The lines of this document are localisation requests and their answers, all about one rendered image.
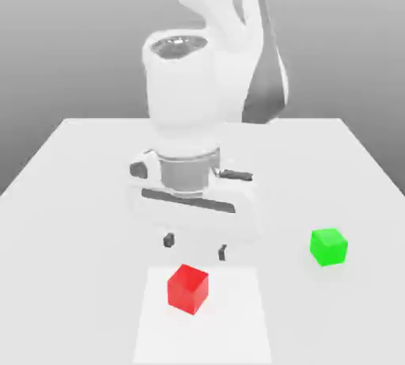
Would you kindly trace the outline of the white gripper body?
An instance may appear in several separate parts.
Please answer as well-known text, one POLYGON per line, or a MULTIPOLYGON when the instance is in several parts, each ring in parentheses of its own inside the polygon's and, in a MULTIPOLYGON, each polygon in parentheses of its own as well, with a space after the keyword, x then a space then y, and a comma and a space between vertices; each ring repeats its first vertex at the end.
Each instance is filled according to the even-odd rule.
POLYGON ((133 184, 127 201, 134 217, 150 226, 204 234, 223 244, 259 238, 259 202, 247 182, 217 181, 193 198, 133 184))

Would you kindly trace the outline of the small red cube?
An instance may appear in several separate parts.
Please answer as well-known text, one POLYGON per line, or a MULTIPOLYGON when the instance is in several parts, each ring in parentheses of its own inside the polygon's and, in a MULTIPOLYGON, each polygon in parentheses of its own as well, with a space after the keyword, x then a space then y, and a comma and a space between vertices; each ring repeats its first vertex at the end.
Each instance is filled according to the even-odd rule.
POLYGON ((209 274, 197 268, 182 264, 168 279, 168 304, 183 312, 194 315, 209 293, 209 274))

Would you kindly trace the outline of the small green cube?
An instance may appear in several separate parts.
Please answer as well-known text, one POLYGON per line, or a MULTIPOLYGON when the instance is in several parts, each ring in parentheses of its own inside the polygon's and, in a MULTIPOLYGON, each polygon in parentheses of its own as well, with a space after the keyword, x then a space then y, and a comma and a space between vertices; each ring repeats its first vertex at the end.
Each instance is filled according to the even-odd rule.
POLYGON ((321 267, 342 264, 346 259, 348 241, 338 229, 313 230, 310 253, 321 267))

